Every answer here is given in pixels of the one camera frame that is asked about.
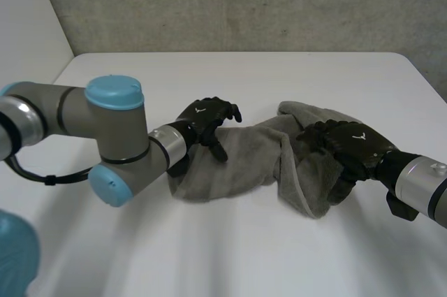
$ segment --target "logo on robotic hand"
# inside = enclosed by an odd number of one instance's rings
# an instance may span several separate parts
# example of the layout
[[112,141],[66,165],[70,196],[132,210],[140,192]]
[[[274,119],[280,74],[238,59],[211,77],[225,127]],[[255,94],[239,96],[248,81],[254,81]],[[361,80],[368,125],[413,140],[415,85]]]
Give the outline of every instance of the logo on robotic hand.
[[363,133],[363,135],[361,135],[361,136],[352,136],[353,138],[360,138],[360,139],[362,139],[362,140],[365,140],[366,141],[366,135],[365,135],[365,133]]

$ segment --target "white wall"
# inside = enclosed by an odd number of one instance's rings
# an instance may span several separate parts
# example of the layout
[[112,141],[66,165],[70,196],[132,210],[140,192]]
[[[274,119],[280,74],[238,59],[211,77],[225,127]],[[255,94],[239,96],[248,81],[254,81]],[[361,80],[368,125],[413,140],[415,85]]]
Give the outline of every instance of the white wall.
[[53,82],[72,58],[50,0],[0,0],[0,87]]

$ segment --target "table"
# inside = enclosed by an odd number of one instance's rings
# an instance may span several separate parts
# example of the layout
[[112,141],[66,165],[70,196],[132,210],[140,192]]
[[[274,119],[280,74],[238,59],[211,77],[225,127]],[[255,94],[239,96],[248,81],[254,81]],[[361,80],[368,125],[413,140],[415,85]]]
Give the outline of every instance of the table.
[[[393,53],[119,53],[76,57],[56,84],[100,75],[139,79],[150,129],[191,101],[219,96],[248,126],[280,101],[333,108],[361,119],[402,150],[447,161],[447,105]],[[51,137],[22,150],[23,165],[64,174],[98,163],[95,142]],[[30,297],[442,296],[447,231],[419,215],[391,215],[377,182],[320,220],[281,204],[277,186],[204,204],[170,196],[165,176],[123,208],[86,182],[44,187],[1,165],[0,207],[33,223],[43,258]]]

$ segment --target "blue object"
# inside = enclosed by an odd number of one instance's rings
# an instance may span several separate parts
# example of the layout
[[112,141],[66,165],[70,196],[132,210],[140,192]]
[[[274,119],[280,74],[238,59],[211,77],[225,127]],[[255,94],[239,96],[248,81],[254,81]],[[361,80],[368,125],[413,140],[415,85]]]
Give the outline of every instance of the blue object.
[[8,93],[8,90],[13,87],[14,85],[17,85],[21,82],[12,82],[10,84],[7,84],[3,87],[3,89],[0,89],[0,96],[4,96],[6,93]]
[[126,182],[106,166],[94,166],[89,172],[89,181],[95,194],[114,208],[123,206],[133,198]]
[[138,80],[126,75],[106,75],[93,79],[85,88],[88,101],[109,110],[133,110],[145,98]]
[[37,276],[40,257],[33,227],[0,210],[0,297],[24,297]]

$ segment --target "robotic arm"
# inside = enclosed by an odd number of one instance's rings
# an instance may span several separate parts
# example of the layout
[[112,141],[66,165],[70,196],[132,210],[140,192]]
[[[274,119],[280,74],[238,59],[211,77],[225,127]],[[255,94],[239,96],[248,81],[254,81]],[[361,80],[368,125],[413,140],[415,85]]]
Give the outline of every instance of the robotic arm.
[[[3,89],[0,97],[0,161],[48,185],[88,178],[103,201],[119,207],[168,169],[184,172],[186,153],[193,144],[208,146],[219,161],[226,161],[214,131],[233,117],[242,121],[234,104],[218,98],[197,100],[175,122],[148,136],[144,96],[134,78],[99,77],[85,89],[19,82]],[[60,178],[42,178],[21,169],[14,155],[52,134],[95,139],[101,162],[91,170]]]
[[409,221],[423,213],[447,228],[447,165],[401,152],[371,127],[357,122],[317,122],[298,136],[312,150],[324,149],[344,167],[328,195],[341,203],[358,180],[378,180],[388,188],[391,212]]

